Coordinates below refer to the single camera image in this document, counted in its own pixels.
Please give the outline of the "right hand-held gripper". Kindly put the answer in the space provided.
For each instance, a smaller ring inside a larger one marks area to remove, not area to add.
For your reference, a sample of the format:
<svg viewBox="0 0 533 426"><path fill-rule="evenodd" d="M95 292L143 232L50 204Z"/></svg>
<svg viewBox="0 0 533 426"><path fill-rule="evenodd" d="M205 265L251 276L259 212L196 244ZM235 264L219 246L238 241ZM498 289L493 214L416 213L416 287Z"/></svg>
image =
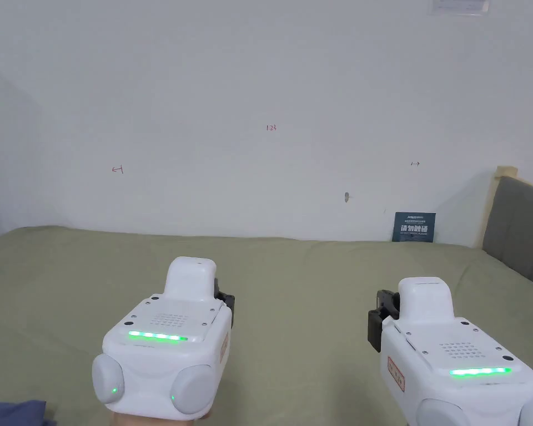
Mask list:
<svg viewBox="0 0 533 426"><path fill-rule="evenodd" d="M533 370L456 317L440 278L379 290L367 338L406 425L533 425Z"/></svg>

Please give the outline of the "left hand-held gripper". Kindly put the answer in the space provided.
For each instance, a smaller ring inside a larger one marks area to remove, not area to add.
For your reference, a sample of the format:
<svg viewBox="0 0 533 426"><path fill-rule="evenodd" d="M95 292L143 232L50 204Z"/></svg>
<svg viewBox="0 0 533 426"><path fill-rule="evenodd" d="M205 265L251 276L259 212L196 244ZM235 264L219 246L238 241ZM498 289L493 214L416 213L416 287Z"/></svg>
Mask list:
<svg viewBox="0 0 533 426"><path fill-rule="evenodd" d="M110 411L196 420L214 402L229 357L235 298L213 260L177 257L164 292L135 306L104 336L92 363L98 400Z"/></svg>

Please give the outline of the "person's left hand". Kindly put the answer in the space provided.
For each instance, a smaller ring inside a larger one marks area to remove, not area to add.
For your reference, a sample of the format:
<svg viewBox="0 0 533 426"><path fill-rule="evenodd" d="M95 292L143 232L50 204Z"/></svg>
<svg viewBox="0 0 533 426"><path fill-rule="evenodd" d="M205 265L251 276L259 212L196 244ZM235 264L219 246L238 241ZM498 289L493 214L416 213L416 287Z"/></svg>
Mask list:
<svg viewBox="0 0 533 426"><path fill-rule="evenodd" d="M112 425L194 425L195 420L170 420L114 413Z"/></svg>

